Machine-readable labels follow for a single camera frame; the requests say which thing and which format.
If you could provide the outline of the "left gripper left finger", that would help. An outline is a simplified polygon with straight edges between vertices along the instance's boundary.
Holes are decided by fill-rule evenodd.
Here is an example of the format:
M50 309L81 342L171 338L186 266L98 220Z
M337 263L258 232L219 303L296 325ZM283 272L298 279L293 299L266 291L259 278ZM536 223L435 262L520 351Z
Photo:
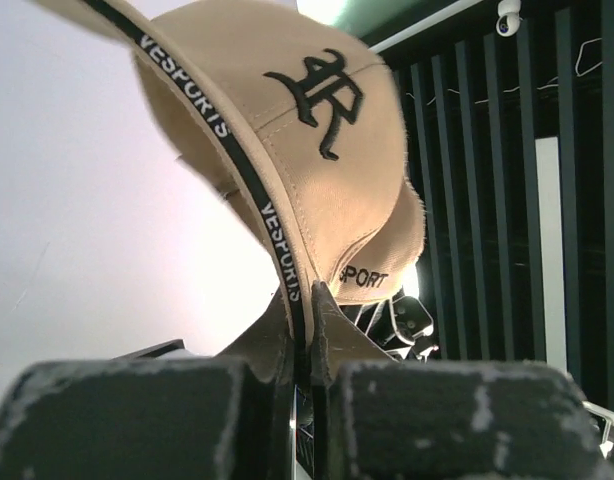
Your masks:
M294 346L279 292L220 355L244 362L234 479L295 477Z

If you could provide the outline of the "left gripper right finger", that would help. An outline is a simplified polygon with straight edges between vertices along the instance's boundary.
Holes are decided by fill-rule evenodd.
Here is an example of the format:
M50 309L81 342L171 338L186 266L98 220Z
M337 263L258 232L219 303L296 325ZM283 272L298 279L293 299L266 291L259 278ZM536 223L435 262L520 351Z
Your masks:
M357 479L359 467L351 375L367 362L392 358L343 314L326 283L312 286L310 350L314 409L314 477Z

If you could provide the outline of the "beige baseball cap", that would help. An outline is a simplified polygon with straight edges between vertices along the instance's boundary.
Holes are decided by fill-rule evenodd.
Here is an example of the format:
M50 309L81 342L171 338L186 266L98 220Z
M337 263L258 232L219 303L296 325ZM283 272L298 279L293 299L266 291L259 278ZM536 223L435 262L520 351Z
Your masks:
M270 1L46 8L132 50L161 130L270 254L298 349L315 283L341 305L400 290L425 214L392 72L365 44Z

